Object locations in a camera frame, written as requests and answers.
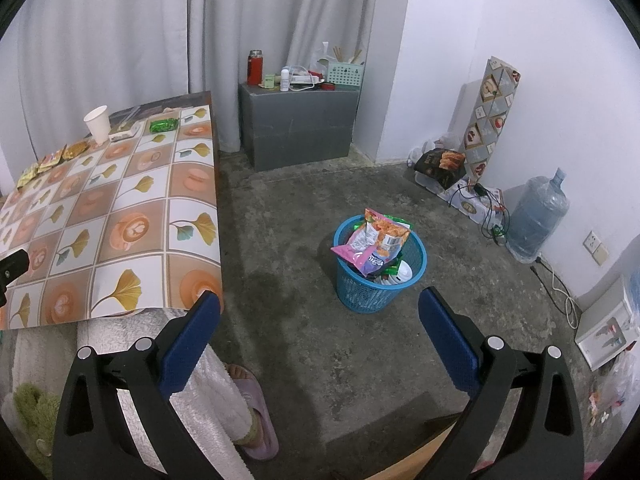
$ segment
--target blue water bottle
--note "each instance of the blue water bottle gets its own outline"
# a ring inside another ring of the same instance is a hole
[[[565,176],[558,168],[551,180],[535,176],[527,181],[507,231],[507,248],[519,262],[535,261],[546,239],[569,211],[569,199],[560,189]]]

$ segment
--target slipper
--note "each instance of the slipper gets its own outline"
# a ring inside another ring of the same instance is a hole
[[[238,390],[240,390],[240,393],[247,405],[250,408],[253,408],[260,418],[263,440],[261,446],[241,446],[242,450],[254,460],[271,460],[278,454],[280,446],[278,444],[276,432],[273,429],[273,424],[271,423],[271,418],[269,417],[269,411],[267,410],[267,404],[264,401],[264,395],[262,394],[260,383],[249,370],[241,366],[240,368],[244,370],[250,379],[233,379],[233,382],[238,387]]]

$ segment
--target paper cup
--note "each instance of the paper cup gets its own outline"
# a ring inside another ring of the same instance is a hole
[[[87,125],[95,142],[100,146],[106,140],[109,140],[109,131],[111,124],[109,123],[109,114],[106,105],[98,106],[84,116],[84,124]]]

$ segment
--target green basket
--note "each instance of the green basket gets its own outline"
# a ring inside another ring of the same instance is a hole
[[[364,65],[351,63],[329,63],[326,80],[337,85],[360,86]]]

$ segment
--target blue trash basket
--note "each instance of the blue trash basket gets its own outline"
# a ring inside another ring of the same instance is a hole
[[[347,243],[353,233],[353,225],[360,220],[364,220],[364,215],[352,216],[340,224],[335,232],[334,247]],[[359,314],[373,314],[385,308],[403,289],[417,282],[427,268],[427,251],[414,232],[411,232],[402,246],[402,259],[409,264],[414,275],[408,282],[400,285],[379,285],[370,282],[351,270],[340,256],[336,254],[336,257],[338,298],[345,307]]]

